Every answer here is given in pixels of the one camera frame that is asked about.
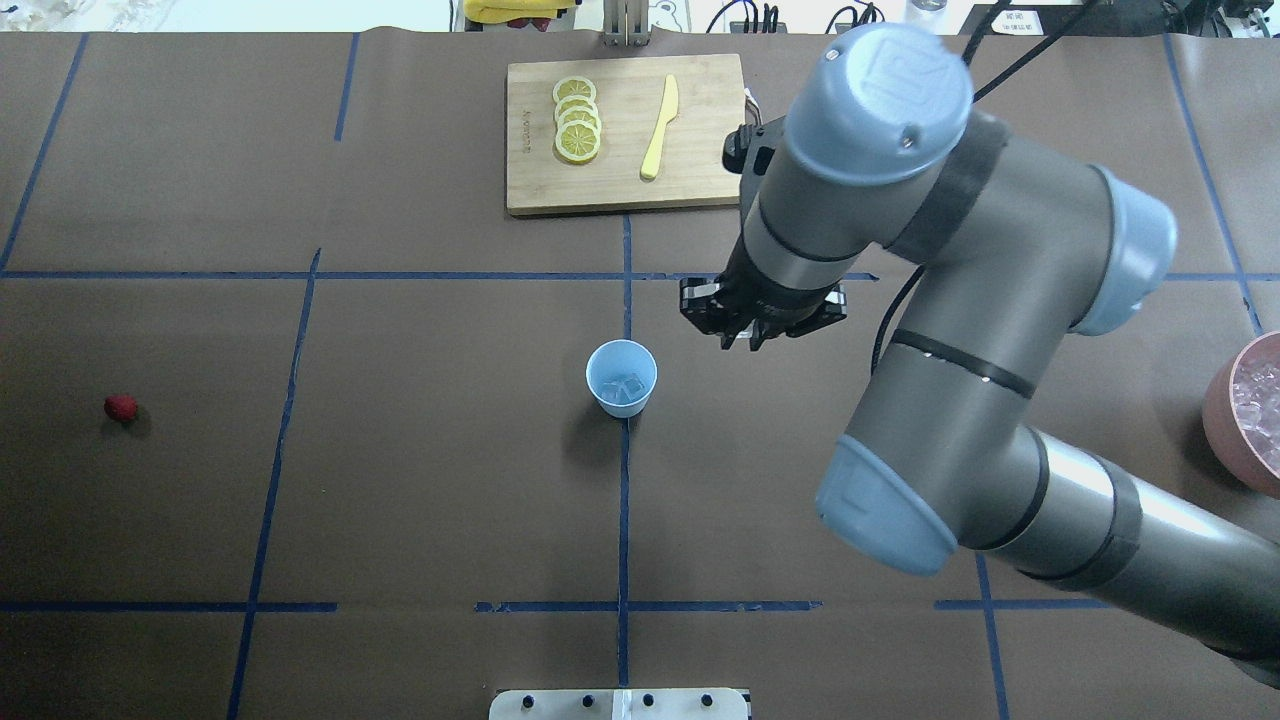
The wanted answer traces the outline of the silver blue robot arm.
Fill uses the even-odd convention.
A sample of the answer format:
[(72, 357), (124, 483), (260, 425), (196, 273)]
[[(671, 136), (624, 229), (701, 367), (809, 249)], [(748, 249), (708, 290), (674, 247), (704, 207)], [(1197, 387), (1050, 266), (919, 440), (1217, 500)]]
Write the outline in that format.
[(920, 273), (815, 493), (841, 541), (934, 575), (966, 547), (1277, 684), (1277, 544), (1025, 421), (1069, 334), (1117, 329), (1176, 252), (1169, 208), (973, 106), (924, 29), (837, 35), (788, 113), (741, 126), (740, 232), (680, 311), (723, 348), (841, 322), (872, 243)]

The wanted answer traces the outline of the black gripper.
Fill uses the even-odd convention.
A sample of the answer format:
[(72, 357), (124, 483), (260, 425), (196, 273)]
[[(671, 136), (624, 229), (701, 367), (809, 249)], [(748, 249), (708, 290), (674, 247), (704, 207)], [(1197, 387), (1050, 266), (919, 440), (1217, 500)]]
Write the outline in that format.
[(701, 333), (718, 336), (721, 350), (732, 348), (737, 337), (750, 337), (751, 352), (768, 340), (797, 338), (849, 315), (841, 284), (820, 293), (755, 287), (724, 275), (681, 279), (680, 311)]

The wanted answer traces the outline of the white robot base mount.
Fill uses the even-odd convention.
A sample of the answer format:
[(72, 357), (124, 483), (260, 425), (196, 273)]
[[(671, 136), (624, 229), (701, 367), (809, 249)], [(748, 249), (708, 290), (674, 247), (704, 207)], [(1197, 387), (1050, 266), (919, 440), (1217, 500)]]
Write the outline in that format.
[(751, 719), (748, 691), (728, 687), (509, 689), (489, 719)]

